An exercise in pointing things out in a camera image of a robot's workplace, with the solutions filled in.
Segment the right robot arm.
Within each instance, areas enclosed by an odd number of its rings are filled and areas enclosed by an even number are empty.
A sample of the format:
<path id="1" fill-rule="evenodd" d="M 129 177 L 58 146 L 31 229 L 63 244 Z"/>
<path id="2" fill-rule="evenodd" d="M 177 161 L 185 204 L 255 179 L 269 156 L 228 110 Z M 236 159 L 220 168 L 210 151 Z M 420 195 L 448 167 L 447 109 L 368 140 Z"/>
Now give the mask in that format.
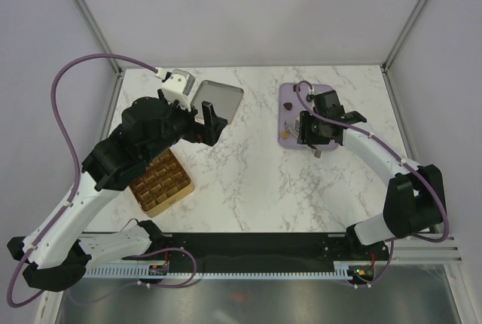
<path id="1" fill-rule="evenodd" d="M 364 258 L 372 244 L 382 241 L 410 236 L 428 240 L 422 232 L 438 224 L 444 229 L 437 241 L 447 239 L 444 183 L 435 165 L 422 166 L 397 153 L 363 115 L 346 112 L 334 90 L 317 93 L 310 87 L 302 93 L 299 85 L 295 89 L 304 108 L 299 117 L 298 143 L 335 142 L 361 158 L 386 186 L 382 212 L 347 228 L 344 250 L 350 258 Z"/>

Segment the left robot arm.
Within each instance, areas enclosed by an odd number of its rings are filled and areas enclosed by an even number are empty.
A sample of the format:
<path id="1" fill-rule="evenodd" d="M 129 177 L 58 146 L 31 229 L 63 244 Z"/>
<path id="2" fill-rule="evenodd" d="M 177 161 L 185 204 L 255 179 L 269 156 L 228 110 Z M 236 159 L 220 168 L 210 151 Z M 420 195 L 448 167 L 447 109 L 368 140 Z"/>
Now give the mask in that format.
<path id="1" fill-rule="evenodd" d="M 142 97 L 121 114 L 121 123 L 97 143 L 82 163 L 74 197 L 63 199 L 48 219 L 27 237 L 8 242 L 12 257 L 21 262 L 23 278 L 33 289 L 61 292 L 94 267 L 122 258 L 159 258 L 165 249 L 162 231 L 150 220 L 106 237 L 81 238 L 99 211 L 131 182 L 147 172 L 150 163 L 183 139 L 213 146 L 227 120 L 210 102 L 197 110 L 178 102 Z"/>

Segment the metal tongs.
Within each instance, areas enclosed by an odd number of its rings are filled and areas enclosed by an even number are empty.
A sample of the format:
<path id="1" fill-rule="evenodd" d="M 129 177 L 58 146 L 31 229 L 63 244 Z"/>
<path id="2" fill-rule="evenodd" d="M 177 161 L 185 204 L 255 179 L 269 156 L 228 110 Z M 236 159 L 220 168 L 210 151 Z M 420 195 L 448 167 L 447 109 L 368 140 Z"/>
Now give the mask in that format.
<path id="1" fill-rule="evenodd" d="M 297 144 L 301 145 L 303 148 L 307 149 L 309 152 L 313 154 L 316 159 L 320 159 L 322 156 L 322 151 L 313 144 L 306 143 L 304 141 L 304 137 L 300 130 L 296 130 L 292 125 L 290 125 L 287 121 L 284 122 L 284 131 L 293 138 L 296 139 Z"/>

